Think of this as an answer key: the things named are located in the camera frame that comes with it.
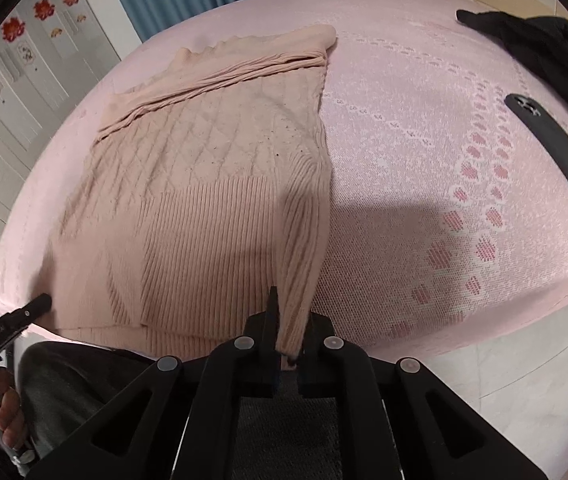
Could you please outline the person's left hand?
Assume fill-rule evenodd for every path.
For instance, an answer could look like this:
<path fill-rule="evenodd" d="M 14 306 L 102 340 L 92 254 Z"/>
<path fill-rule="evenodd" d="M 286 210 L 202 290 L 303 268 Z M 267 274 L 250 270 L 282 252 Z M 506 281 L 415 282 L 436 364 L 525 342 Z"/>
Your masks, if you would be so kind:
<path fill-rule="evenodd" d="M 28 427 L 22 412 L 22 401 L 15 389 L 14 375 L 0 367 L 0 441 L 17 451 L 28 437 Z"/>

